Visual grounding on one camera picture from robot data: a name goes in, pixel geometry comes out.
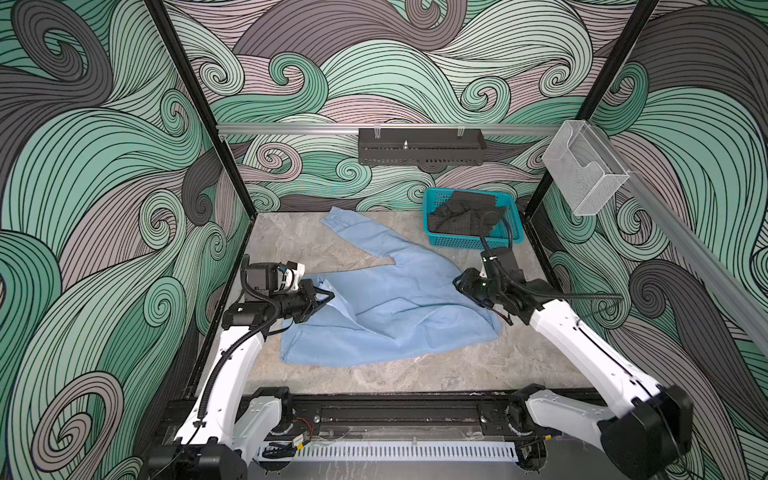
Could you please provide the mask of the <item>light blue long sleeve shirt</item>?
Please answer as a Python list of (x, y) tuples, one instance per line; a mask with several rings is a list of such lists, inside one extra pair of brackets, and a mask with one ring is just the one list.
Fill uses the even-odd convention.
[(333, 208), (322, 220), (338, 237), (392, 264), (311, 275), (333, 299), (283, 333), (287, 364), (351, 367), (444, 353), (496, 340), (499, 317), (460, 294), (460, 270), (359, 213)]

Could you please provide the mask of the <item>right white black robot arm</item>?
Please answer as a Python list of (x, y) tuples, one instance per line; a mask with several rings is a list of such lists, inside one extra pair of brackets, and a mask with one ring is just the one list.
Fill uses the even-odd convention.
[(605, 403), (596, 406), (530, 385), (510, 399), (513, 428), (555, 430), (582, 440), (630, 479), (650, 479), (690, 451), (690, 396), (677, 385), (662, 385), (610, 346), (571, 308), (572, 295), (543, 280), (526, 282), (494, 269), (481, 274), (469, 268), (453, 285), (481, 307), (502, 306), (547, 338)]

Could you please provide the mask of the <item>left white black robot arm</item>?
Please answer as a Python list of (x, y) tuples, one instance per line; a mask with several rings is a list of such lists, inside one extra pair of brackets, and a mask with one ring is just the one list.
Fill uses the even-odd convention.
[(311, 441), (308, 421), (295, 427), (287, 393), (277, 390), (242, 399), (246, 378), (265, 340), (280, 333), (276, 322), (298, 324), (330, 303), (333, 292), (302, 280), (297, 290), (232, 305), (222, 319), (220, 352), (201, 394), (172, 441), (154, 448), (145, 465), (151, 479), (244, 479), (259, 458), (283, 460)]

